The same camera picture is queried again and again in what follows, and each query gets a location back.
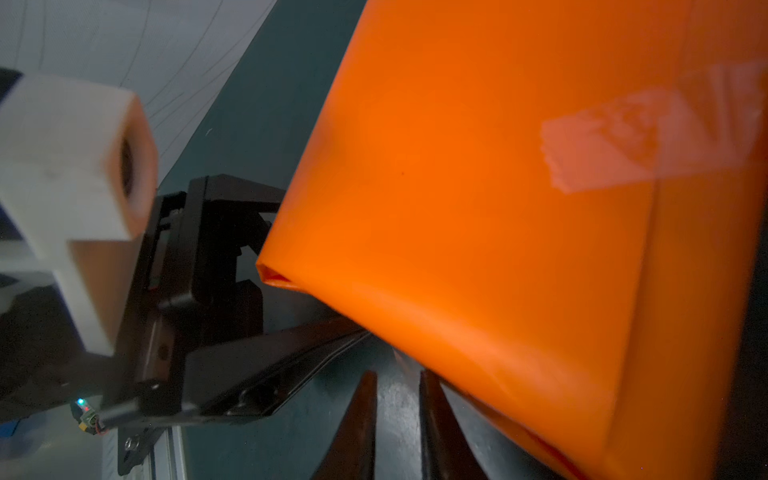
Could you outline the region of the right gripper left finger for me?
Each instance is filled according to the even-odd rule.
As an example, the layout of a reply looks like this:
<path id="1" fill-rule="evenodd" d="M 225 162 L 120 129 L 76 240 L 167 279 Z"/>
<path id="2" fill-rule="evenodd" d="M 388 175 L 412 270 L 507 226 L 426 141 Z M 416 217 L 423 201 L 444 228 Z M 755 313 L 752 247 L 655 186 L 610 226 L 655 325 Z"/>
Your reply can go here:
<path id="1" fill-rule="evenodd" d="M 377 375 L 366 371 L 312 479 L 373 479 L 376 419 Z"/>

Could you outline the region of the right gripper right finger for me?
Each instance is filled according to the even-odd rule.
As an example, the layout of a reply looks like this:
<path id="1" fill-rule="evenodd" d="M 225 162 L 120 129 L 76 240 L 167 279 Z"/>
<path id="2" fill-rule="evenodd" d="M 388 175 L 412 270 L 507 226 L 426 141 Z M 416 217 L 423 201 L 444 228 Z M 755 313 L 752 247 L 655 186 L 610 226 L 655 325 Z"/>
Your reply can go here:
<path id="1" fill-rule="evenodd" d="M 420 372 L 419 419 L 424 479 L 488 479 L 467 443 L 439 377 Z"/>

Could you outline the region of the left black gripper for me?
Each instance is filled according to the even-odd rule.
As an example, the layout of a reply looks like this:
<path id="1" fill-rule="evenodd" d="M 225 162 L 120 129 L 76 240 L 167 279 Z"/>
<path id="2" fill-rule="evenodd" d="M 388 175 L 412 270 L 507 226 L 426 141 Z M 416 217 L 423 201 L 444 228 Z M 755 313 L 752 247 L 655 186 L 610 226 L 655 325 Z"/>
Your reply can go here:
<path id="1" fill-rule="evenodd" d="M 118 334 L 108 413 L 181 409 L 186 423 L 265 418 L 366 338 L 365 328 L 337 317 L 198 349 L 235 335 L 225 303 L 237 295 L 237 259 L 245 246 L 261 249 L 270 229 L 264 217 L 284 196 L 216 175 L 155 198 Z"/>

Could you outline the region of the orange wrapping paper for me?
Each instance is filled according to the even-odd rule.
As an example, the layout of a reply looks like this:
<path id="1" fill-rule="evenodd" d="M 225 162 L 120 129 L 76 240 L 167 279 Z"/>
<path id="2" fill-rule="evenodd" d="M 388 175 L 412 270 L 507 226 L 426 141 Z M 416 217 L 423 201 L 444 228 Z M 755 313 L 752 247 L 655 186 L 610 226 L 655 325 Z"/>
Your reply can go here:
<path id="1" fill-rule="evenodd" d="M 584 479 L 714 473 L 767 194 L 564 193 L 543 122 L 767 62 L 763 1 L 370 1 L 259 254 Z"/>

